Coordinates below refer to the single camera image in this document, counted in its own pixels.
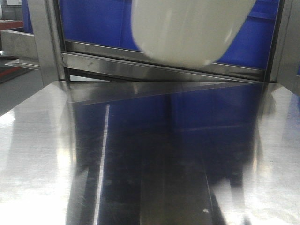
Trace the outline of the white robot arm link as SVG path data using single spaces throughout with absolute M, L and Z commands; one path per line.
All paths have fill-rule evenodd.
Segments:
M 156 62 L 201 68 L 225 54 L 254 4 L 254 0 L 134 0 L 133 40 Z

